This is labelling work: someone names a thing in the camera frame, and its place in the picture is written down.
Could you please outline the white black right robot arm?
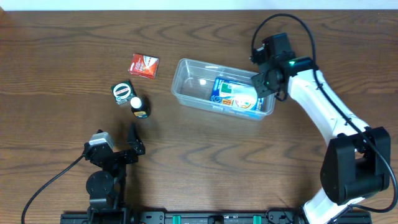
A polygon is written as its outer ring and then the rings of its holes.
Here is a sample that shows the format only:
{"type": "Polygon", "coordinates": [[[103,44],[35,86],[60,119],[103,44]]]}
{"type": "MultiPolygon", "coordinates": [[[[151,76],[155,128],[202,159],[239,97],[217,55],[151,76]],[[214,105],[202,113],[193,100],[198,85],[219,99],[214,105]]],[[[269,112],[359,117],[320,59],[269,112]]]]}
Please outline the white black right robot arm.
{"type": "Polygon", "coordinates": [[[386,190],[390,182],[391,138],[372,128],[338,98],[310,57],[297,57],[287,34],[272,35],[253,49],[259,73],[251,78],[260,98],[284,92],[308,114],[327,150],[321,189],[302,207],[302,223],[332,223],[350,208],[386,190]]]}

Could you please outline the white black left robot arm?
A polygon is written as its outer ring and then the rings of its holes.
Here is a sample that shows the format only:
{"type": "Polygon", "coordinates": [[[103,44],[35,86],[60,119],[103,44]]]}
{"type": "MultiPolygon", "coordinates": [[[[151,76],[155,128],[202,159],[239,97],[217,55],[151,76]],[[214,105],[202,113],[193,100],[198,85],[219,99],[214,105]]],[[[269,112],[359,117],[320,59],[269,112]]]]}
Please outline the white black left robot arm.
{"type": "Polygon", "coordinates": [[[127,143],[129,149],[114,152],[112,137],[109,133],[98,130],[84,144],[82,156],[101,169],[91,174],[86,181],[86,191],[90,195],[86,221],[89,224],[138,222],[138,218],[124,201],[126,166],[137,163],[138,157],[146,153],[134,123],[130,125],[127,143]]]}

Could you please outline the blue Kool Fever box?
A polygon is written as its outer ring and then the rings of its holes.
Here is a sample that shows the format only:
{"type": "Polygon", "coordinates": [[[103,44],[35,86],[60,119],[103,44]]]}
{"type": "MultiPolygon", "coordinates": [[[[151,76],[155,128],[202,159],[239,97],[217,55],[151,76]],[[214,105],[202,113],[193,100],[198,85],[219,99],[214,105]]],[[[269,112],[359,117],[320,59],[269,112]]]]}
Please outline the blue Kool Fever box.
{"type": "Polygon", "coordinates": [[[215,79],[210,101],[249,111],[261,111],[264,106],[253,86],[224,78],[215,79]]]}

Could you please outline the red orange medicine box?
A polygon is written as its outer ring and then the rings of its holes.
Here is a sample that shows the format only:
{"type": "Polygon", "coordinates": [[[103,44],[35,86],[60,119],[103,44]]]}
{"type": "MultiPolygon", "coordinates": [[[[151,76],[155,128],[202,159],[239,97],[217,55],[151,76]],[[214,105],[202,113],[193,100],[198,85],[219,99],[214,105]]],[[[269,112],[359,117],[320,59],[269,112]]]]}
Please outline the red orange medicine box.
{"type": "Polygon", "coordinates": [[[155,79],[159,58],[148,55],[134,54],[128,72],[131,75],[155,79]]]}

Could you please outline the clear plastic container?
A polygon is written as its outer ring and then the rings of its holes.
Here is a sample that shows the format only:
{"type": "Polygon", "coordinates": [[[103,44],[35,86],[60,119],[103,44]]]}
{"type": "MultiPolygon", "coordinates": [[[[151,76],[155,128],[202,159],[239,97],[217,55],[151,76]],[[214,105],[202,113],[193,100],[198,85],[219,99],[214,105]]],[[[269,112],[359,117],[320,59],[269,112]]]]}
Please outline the clear plastic container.
{"type": "Polygon", "coordinates": [[[196,109],[262,120],[272,114],[275,98],[259,98],[252,85],[255,72],[183,58],[171,87],[179,103],[196,109]]]}

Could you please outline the white green Panadol box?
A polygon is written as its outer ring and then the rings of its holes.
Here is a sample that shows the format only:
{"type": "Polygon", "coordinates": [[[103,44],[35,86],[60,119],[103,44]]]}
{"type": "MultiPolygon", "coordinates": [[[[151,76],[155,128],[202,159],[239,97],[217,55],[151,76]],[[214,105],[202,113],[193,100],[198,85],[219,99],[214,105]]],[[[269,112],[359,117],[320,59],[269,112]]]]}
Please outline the white green Panadol box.
{"type": "Polygon", "coordinates": [[[257,103],[257,92],[252,86],[223,82],[218,92],[224,105],[251,110],[257,103]]]}

